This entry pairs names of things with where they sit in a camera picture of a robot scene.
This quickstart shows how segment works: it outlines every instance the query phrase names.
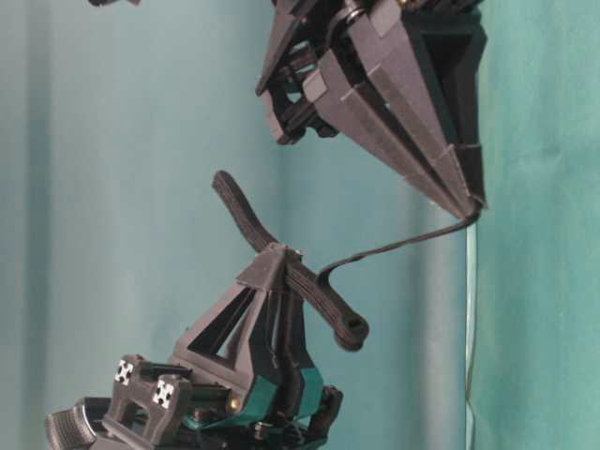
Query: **black 3d-printed part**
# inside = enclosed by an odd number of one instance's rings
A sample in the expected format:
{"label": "black 3d-printed part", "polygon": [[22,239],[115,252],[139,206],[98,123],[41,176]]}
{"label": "black 3d-printed part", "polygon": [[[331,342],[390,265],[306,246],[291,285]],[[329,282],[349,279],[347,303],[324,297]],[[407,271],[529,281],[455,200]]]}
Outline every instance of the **black 3d-printed part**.
{"label": "black 3d-printed part", "polygon": [[[277,242],[254,214],[248,199],[232,176],[217,172],[213,188],[225,203],[240,232],[258,252]],[[367,321],[352,308],[331,286],[319,286],[317,276],[300,261],[287,264],[286,283],[307,300],[334,329],[337,343],[348,351],[357,351],[368,335]]]}

